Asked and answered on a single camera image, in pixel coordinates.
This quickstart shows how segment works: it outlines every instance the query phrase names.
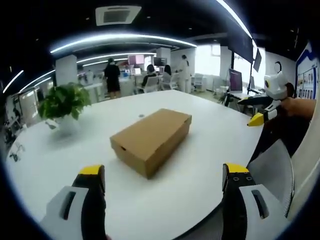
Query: green leaves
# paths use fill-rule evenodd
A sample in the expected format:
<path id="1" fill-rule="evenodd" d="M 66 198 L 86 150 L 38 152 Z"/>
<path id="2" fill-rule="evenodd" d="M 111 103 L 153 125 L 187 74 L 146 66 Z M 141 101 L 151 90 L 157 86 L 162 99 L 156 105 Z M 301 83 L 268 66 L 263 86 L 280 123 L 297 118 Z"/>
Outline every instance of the green leaves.
<path id="1" fill-rule="evenodd" d="M 71 114 L 78 120 L 85 106 L 91 105 L 89 92 L 81 84 L 53 87 L 38 108 L 42 119 L 56 119 Z"/>

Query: person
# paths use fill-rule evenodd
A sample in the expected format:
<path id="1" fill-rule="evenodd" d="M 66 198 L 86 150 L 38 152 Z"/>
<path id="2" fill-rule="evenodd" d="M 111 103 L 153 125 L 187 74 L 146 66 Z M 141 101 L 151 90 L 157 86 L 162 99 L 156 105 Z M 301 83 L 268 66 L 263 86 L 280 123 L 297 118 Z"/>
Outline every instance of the person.
<path id="1" fill-rule="evenodd" d="M 91 70 L 86 73 L 86 80 L 89 84 L 94 82 L 94 73 Z"/>
<path id="2" fill-rule="evenodd" d="M 181 56 L 182 60 L 178 68 L 180 90 L 184 93 L 191 93 L 190 64 L 186 55 Z"/>
<path id="3" fill-rule="evenodd" d="M 170 65 L 165 65 L 164 66 L 164 71 L 163 71 L 163 76 L 162 76 L 162 81 L 164 83 L 170 83 L 171 76 L 172 76 L 172 73 L 171 73 Z"/>
<path id="4" fill-rule="evenodd" d="M 143 82 L 141 84 L 141 86 L 144 88 L 147 84 L 148 78 L 149 77 L 156 77 L 156 71 L 155 71 L 155 67 L 150 64 L 146 67 L 146 76 L 143 78 Z"/>
<path id="5" fill-rule="evenodd" d="M 286 88 L 288 97 L 281 101 L 278 116 L 264 124 L 250 161 L 256 159 L 260 153 L 266 151 L 278 139 L 282 140 L 290 157 L 292 157 L 306 135 L 315 111 L 316 100 L 293 98 L 294 86 L 287 83 Z"/>
<path id="6" fill-rule="evenodd" d="M 286 110 L 288 116 L 300 116 L 307 120 L 311 120 L 317 100 L 315 99 L 304 99 L 304 98 L 292 98 L 288 97 L 281 102 L 281 107 Z"/>
<path id="7" fill-rule="evenodd" d="M 106 77 L 106 85 L 110 98 L 119 98 L 120 97 L 120 83 L 119 76 L 120 70 L 116 65 L 113 58 L 108 59 L 108 64 L 104 70 L 104 76 Z"/>

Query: potted plant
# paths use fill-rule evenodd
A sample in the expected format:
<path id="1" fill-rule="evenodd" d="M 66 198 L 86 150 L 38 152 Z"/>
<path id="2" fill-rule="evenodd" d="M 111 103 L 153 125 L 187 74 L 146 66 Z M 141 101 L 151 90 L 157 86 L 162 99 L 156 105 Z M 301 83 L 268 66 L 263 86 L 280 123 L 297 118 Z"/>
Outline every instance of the potted plant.
<path id="1" fill-rule="evenodd" d="M 42 119 L 58 123 L 62 132 L 69 134 L 77 128 L 77 121 L 85 106 L 91 105 L 89 93 L 81 84 L 68 83 L 52 87 L 38 108 Z"/>

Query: bulletin board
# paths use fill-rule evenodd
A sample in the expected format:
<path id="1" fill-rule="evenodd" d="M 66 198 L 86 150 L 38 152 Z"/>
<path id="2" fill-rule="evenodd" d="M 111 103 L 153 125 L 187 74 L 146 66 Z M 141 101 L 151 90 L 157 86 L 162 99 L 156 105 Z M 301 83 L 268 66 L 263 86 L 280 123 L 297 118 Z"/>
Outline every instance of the bulletin board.
<path id="1" fill-rule="evenodd" d="M 307 44 L 296 62 L 296 97 L 315 99 L 319 86 L 319 60 L 312 52 L 310 43 Z"/>

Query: led light strip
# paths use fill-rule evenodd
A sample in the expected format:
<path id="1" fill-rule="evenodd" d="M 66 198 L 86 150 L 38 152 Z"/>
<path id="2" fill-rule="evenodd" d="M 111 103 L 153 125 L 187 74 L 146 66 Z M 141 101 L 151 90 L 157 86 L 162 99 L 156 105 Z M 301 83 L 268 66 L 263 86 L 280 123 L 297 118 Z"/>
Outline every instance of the led light strip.
<path id="1" fill-rule="evenodd" d="M 248 34 L 248 36 L 250 38 L 252 38 L 252 44 L 254 47 L 257 47 L 254 38 L 251 36 L 249 30 L 247 29 L 247 27 L 245 26 L 245 24 L 242 22 L 242 20 L 240 19 L 240 17 L 238 17 L 238 15 L 235 13 L 235 11 L 229 7 L 228 4 L 226 4 L 223 0 L 216 0 L 222 7 L 224 7 L 225 10 L 227 10 L 231 16 L 234 18 L 234 20 L 240 25 L 240 27 L 242 28 L 242 30 Z"/>
<path id="2" fill-rule="evenodd" d="M 114 61 L 123 61 L 123 60 L 128 60 L 128 58 L 114 59 Z M 106 60 L 106 61 L 97 61 L 97 62 L 85 64 L 85 65 L 83 65 L 82 67 L 91 66 L 91 65 L 96 65 L 96 64 L 103 64 L 103 63 L 107 63 L 107 62 L 108 62 L 108 60 Z"/>
<path id="3" fill-rule="evenodd" d="M 33 84 L 34 82 L 38 81 L 39 79 L 49 75 L 49 74 L 52 74 L 53 72 L 55 72 L 56 70 L 52 70 L 52 71 L 49 71 L 47 72 L 46 74 L 43 74 L 42 76 L 38 77 L 37 79 L 33 80 L 32 82 L 29 82 L 27 85 L 25 85 L 20 91 L 19 93 L 21 93 L 23 90 L 25 90 L 27 87 L 29 87 L 31 84 Z"/>
<path id="4" fill-rule="evenodd" d="M 4 94 L 7 89 L 10 87 L 10 85 L 23 73 L 24 71 L 21 70 L 17 75 L 14 76 L 14 78 L 12 78 L 12 80 L 8 83 L 7 86 L 5 86 L 5 88 L 3 89 L 2 93 Z"/>
<path id="5" fill-rule="evenodd" d="M 109 58 L 109 57 L 117 57 L 117 56 L 122 56 L 122 55 L 157 55 L 156 53 L 153 52 L 130 52 L 130 53 L 116 53 L 116 54 L 110 54 L 110 55 L 102 55 L 102 56 L 95 56 L 95 57 L 90 57 L 87 59 L 83 59 L 80 61 L 77 61 L 76 63 L 83 63 L 86 61 L 90 61 L 90 60 L 95 60 L 95 59 L 102 59 L 102 58 Z"/>
<path id="6" fill-rule="evenodd" d="M 41 82 L 38 82 L 36 85 L 34 85 L 34 87 L 44 83 L 45 81 L 48 81 L 49 79 L 51 79 L 51 77 L 46 78 L 45 80 L 42 80 Z"/>
<path id="7" fill-rule="evenodd" d="M 110 55 L 103 55 L 103 56 L 96 56 L 96 57 L 91 57 L 91 58 L 87 58 L 87 59 L 83 59 L 83 60 L 80 60 L 80 61 L 77 61 L 76 63 L 79 64 L 79 63 L 83 63 L 83 62 L 86 62 L 86 61 L 90 61 L 90 60 L 94 60 L 94 59 L 100 59 L 100 58 L 108 58 L 108 57 L 116 57 L 116 56 L 123 56 L 123 55 L 154 55 L 156 56 L 157 54 L 156 53 L 153 53 L 153 52 L 129 52 L 129 53 L 116 53 L 116 54 L 110 54 Z M 24 86 L 20 91 L 19 93 L 21 93 L 23 90 L 25 90 L 27 87 L 29 87 L 31 84 L 33 84 L 34 82 L 38 81 L 39 79 L 55 72 L 56 70 L 52 70 L 52 71 L 49 71 L 47 72 L 46 74 L 43 74 L 42 76 L 38 77 L 37 79 L 29 82 L 26 86 Z"/>
<path id="8" fill-rule="evenodd" d="M 169 37 L 163 37 L 163 36 L 142 35 L 142 34 L 102 34 L 102 35 L 87 37 L 87 38 L 81 39 L 79 41 L 74 41 L 74 42 L 68 43 L 68 44 L 60 46 L 56 49 L 53 49 L 52 51 L 50 51 L 50 53 L 53 54 L 53 53 L 56 53 L 62 49 L 66 49 L 66 48 L 72 47 L 74 45 L 82 44 L 82 43 L 104 41 L 104 40 L 115 40 L 115 39 L 134 39 L 134 38 L 158 39 L 158 40 L 164 40 L 164 41 L 184 44 L 184 45 L 188 45 L 188 46 L 191 46 L 194 48 L 197 47 L 197 45 L 192 44 L 190 42 L 181 41 L 181 40 L 177 40 L 177 39 L 173 39 L 173 38 L 169 38 Z"/>

